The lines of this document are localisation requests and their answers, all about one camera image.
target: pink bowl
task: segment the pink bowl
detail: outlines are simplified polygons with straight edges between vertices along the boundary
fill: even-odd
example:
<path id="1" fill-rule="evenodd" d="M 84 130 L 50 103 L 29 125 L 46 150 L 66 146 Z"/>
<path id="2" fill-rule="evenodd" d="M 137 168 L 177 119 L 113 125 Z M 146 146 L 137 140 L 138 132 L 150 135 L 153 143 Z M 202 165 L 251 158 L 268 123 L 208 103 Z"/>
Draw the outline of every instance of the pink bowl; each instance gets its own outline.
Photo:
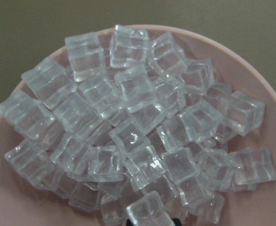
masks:
<path id="1" fill-rule="evenodd" d="M 265 102 L 263 125 L 245 137 L 236 137 L 230 148 L 231 151 L 247 146 L 270 148 L 276 166 L 276 93 L 252 66 L 221 44 L 192 32 L 157 25 L 129 27 L 147 29 L 152 39 L 172 32 L 188 57 L 212 59 L 218 80 L 230 82 L 234 90 Z M 112 28 L 98 32 L 103 46 L 108 46 L 112 32 Z M 65 47 L 50 56 L 64 66 L 69 63 Z M 15 90 L 18 89 L 31 94 L 23 82 Z M 103 225 L 98 211 L 87 214 L 71 208 L 56 195 L 34 189 L 12 170 L 3 155 L 21 140 L 22 137 L 0 116 L 0 226 Z M 219 225 L 276 226 L 276 182 L 260 184 L 256 192 L 223 195 L 226 202 Z M 211 225 L 194 217 L 188 218 L 188 222 L 192 226 Z"/>

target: table surface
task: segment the table surface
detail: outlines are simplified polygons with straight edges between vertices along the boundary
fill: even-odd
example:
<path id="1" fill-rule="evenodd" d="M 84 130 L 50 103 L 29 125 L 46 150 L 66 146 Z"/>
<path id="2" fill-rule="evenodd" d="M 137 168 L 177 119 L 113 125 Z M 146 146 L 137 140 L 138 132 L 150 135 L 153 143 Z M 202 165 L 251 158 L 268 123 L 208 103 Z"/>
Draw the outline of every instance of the table surface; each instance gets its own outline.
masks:
<path id="1" fill-rule="evenodd" d="M 276 1 L 0 1 L 0 102 L 20 75 L 67 36 L 115 24 L 159 24 L 199 33 L 248 61 L 276 91 Z"/>

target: gray background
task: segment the gray background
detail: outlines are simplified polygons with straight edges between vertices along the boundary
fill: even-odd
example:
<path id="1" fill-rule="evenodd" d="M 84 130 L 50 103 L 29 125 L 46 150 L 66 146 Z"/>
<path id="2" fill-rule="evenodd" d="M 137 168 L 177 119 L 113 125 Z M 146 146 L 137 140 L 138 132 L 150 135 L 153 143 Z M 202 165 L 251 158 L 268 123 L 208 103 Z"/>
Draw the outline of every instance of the gray background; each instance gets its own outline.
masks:
<path id="1" fill-rule="evenodd" d="M 64 38 L 115 24 L 159 24 L 211 38 L 276 91 L 276 0 L 0 0 L 0 102 Z"/>

